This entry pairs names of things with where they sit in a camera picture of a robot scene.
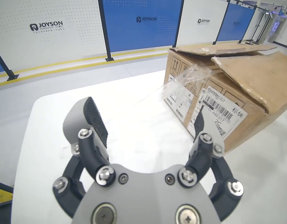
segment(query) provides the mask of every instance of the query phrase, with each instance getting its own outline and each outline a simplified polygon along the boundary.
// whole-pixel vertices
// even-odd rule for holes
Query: black metal post
[[[181,24],[181,18],[182,18],[182,12],[183,12],[183,6],[184,6],[184,1],[181,1],[181,8],[180,8],[180,14],[179,14],[179,21],[178,21],[178,26],[177,26],[177,33],[176,33],[176,38],[174,40],[173,48],[177,46],[177,40],[178,40],[178,35],[179,35],[179,29],[180,29],[180,24]]]
[[[105,60],[107,62],[114,61],[114,59],[111,57],[111,53],[110,53],[110,46],[109,46],[109,40],[108,40],[108,34],[107,34],[107,28],[106,28],[106,20],[105,20],[103,0],[98,0],[98,3],[99,3],[101,23],[102,23],[106,52],[107,52],[107,58],[105,58]]]
[[[0,56],[0,65],[3,68],[3,70],[7,73],[7,75],[9,76],[9,78],[7,79],[7,81],[13,80],[13,79],[17,79],[18,78],[18,74],[14,74],[12,70],[10,70],[7,65],[5,64],[5,62],[3,61],[2,57]]]
[[[256,40],[256,43],[258,43],[258,42],[260,41],[260,39],[261,39],[261,37],[262,37],[262,35],[263,35],[263,33],[264,33],[264,31],[265,31],[267,25],[268,25],[269,20],[270,20],[270,16],[268,16],[268,18],[267,18],[267,20],[266,20],[266,22],[265,22],[265,24],[264,24],[264,27],[262,28],[262,30],[261,30],[261,32],[260,32],[260,35],[258,36],[258,38],[257,38],[257,40]]]
[[[259,44],[259,43],[254,42],[252,39],[253,39],[253,37],[254,37],[254,35],[255,35],[255,33],[256,33],[256,31],[257,31],[257,29],[258,29],[260,23],[261,23],[261,21],[262,21],[262,18],[263,18],[263,16],[264,16],[265,13],[266,13],[266,11],[264,11],[264,13],[262,14],[262,16],[261,16],[261,18],[260,18],[260,21],[258,22],[258,25],[257,25],[257,27],[256,27],[256,29],[255,29],[255,32],[253,33],[251,39],[249,39],[249,42],[246,42],[246,44],[249,44],[249,45]]]
[[[243,38],[244,38],[244,36],[245,36],[245,34],[246,34],[246,32],[247,32],[247,30],[248,30],[248,27],[249,27],[249,25],[250,25],[250,22],[252,21],[252,18],[253,18],[253,16],[254,16],[254,14],[255,14],[255,10],[256,10],[256,8],[257,8],[257,5],[255,5],[254,7],[253,7],[253,15],[252,15],[252,17],[251,17],[251,19],[250,19],[250,21],[249,21],[249,23],[248,23],[248,26],[247,26],[247,28],[246,28],[246,31],[245,31],[245,33],[243,34],[243,36],[242,36],[242,39],[241,40],[239,40],[239,42],[238,42],[238,44],[240,44],[241,42],[242,42],[242,40],[243,40]]]
[[[222,28],[222,25],[223,25],[223,22],[224,22],[225,16],[227,15],[227,10],[228,10],[228,8],[229,8],[230,2],[231,2],[231,0],[227,0],[227,8],[226,8],[226,10],[225,10],[225,13],[224,13],[224,16],[223,16],[223,19],[222,19],[222,22],[221,22],[221,25],[220,25],[220,28],[219,28],[219,31],[218,31],[217,37],[216,37],[216,40],[215,40],[215,42],[213,42],[213,45],[215,45],[215,44],[217,43],[217,40],[218,40],[218,37],[219,37],[220,31],[221,31],[221,28]]]
[[[9,185],[5,185],[5,184],[3,184],[1,182],[0,182],[0,189],[3,190],[3,191],[14,193],[14,188],[13,187],[11,187]]]

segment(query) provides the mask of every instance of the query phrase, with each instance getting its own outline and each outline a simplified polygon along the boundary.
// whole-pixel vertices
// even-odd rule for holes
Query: white tabletop
[[[158,88],[163,85],[164,74],[149,73],[38,99],[21,148],[12,223],[71,223],[54,198],[52,185],[72,156],[63,135],[63,121],[72,106],[87,96],[94,99],[108,130],[111,163],[140,173],[185,164],[193,138],[161,98]],[[203,181],[209,193],[213,174],[208,178]],[[86,170],[81,181],[86,190],[93,182]]]
[[[92,96],[106,124],[111,163],[141,173],[186,163],[192,137],[161,99],[158,88],[164,74],[149,73],[38,99],[19,158],[12,224],[71,223],[54,198],[52,184],[71,158],[62,131],[64,118],[87,96]],[[226,160],[244,185],[243,199],[228,223],[287,223],[287,112],[226,155]],[[86,190],[93,182],[86,170],[81,181]],[[210,172],[202,180],[208,193],[213,183]]]

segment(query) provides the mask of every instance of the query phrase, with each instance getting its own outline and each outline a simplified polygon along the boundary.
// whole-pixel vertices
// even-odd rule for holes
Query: white wall
[[[215,41],[226,8],[226,1],[185,0],[177,45]],[[209,22],[199,23],[199,19],[209,20]]]
[[[30,28],[51,21],[63,27]],[[13,71],[104,53],[98,0],[0,0],[0,55]]]

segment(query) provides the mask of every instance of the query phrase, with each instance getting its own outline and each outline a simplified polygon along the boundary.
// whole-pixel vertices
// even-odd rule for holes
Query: open cardboard box
[[[182,85],[166,103],[193,137],[195,118],[205,105],[225,152],[231,151],[287,109],[287,56],[262,53],[273,48],[237,43],[171,48],[164,83],[193,64],[209,68],[211,76]]]

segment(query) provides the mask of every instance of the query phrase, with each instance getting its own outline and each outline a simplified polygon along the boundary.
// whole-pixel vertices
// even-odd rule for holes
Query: barcode
[[[225,107],[223,107],[220,103],[216,102],[210,96],[206,96],[205,101],[210,104],[218,113],[224,116],[226,119],[230,120],[233,116]]]
[[[174,102],[176,102],[176,100],[174,100],[174,98],[173,98],[171,95],[170,95],[169,97],[170,97]]]
[[[172,102],[169,100],[169,98],[167,97],[166,100],[170,103],[170,105],[172,105]]]
[[[179,114],[179,116],[181,116],[181,118],[184,117],[184,116],[178,111],[178,109],[177,109],[177,113]]]

